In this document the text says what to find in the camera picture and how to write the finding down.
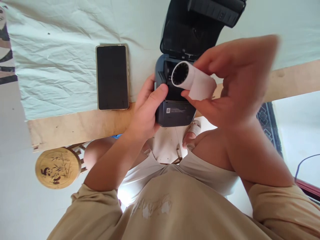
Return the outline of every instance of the black phone screen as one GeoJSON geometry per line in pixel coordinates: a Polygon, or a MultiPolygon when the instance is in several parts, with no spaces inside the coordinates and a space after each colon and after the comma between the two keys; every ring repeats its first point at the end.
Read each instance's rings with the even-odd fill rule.
{"type": "Polygon", "coordinates": [[[126,47],[99,46],[96,54],[98,108],[129,108],[126,47]]]}

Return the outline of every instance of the black cable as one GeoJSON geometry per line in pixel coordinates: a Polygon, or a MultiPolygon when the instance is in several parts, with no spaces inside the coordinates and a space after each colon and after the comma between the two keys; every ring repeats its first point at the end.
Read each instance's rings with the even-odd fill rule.
{"type": "Polygon", "coordinates": [[[301,163],[303,163],[304,160],[307,160],[308,158],[312,158],[312,157],[315,157],[315,156],[320,156],[320,154],[315,154],[315,155],[312,155],[312,156],[310,156],[310,157],[307,157],[307,158],[303,159],[303,160],[299,163],[298,168],[297,168],[297,171],[296,171],[296,175],[294,176],[294,182],[297,181],[297,176],[298,176],[298,173],[299,173],[299,169],[300,169],[301,163]]]}

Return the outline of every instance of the person's left hand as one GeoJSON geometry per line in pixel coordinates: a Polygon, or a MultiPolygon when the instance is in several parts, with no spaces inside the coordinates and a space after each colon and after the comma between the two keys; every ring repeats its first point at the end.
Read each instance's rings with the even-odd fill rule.
{"type": "Polygon", "coordinates": [[[161,84],[154,90],[154,74],[149,76],[138,94],[133,119],[128,132],[132,132],[136,140],[147,141],[152,138],[160,126],[155,122],[155,113],[168,94],[168,86],[161,84]]]}

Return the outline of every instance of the beige shirt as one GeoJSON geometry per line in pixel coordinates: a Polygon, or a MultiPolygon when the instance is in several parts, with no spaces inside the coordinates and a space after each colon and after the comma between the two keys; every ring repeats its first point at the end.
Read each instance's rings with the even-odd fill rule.
{"type": "Polygon", "coordinates": [[[167,172],[122,213],[116,190],[83,184],[48,239],[320,239],[320,207],[299,187],[256,184],[249,198],[254,220],[198,180],[167,172]]]}

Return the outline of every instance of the paper roll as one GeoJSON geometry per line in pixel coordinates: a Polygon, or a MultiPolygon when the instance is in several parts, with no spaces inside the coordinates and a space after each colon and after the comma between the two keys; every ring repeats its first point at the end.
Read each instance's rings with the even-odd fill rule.
{"type": "Polygon", "coordinates": [[[190,90],[189,97],[198,101],[211,99],[217,87],[216,81],[212,77],[187,61],[180,62],[175,66],[171,81],[176,87],[190,90]]]}

